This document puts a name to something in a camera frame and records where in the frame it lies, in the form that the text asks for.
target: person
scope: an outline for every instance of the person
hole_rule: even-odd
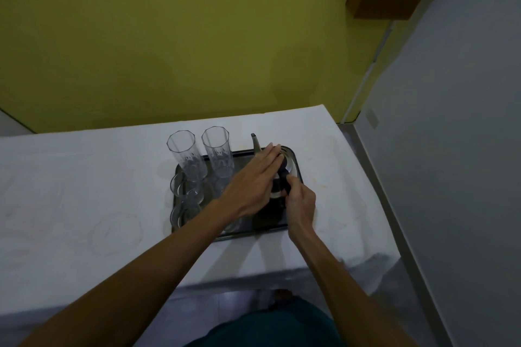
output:
[[[20,346],[131,346],[226,225],[269,201],[283,156],[270,144],[239,171],[219,199],[33,331]],[[293,297],[192,341],[197,346],[416,346],[368,297],[313,230],[315,193],[288,176],[288,232],[326,299],[333,321]]]

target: wall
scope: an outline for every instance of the wall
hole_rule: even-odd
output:
[[[0,107],[38,133],[325,104],[385,21],[345,0],[0,0]]]
[[[521,0],[433,0],[356,129],[459,346],[521,340]]]
[[[18,122],[9,117],[6,113],[0,111],[0,137],[2,136],[21,136],[22,134],[31,134],[32,132],[20,125]]]

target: person's right arm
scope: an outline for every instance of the person's right arm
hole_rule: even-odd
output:
[[[417,347],[417,344],[360,288],[313,230],[315,193],[288,176],[289,234],[317,280],[336,329],[350,347]]]

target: hand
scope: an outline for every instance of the hand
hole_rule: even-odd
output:
[[[286,178],[291,185],[290,194],[286,197],[286,215],[290,239],[302,230],[313,230],[316,195],[300,180],[292,175]]]
[[[253,215],[268,204],[273,178],[283,159],[280,144],[270,143],[232,178],[219,201],[232,209],[235,219]]]

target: person's left hand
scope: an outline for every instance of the person's left hand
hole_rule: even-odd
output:
[[[218,200],[233,209],[236,219],[255,214],[268,204],[273,178],[283,159],[280,144],[273,146],[270,143],[232,178]]]

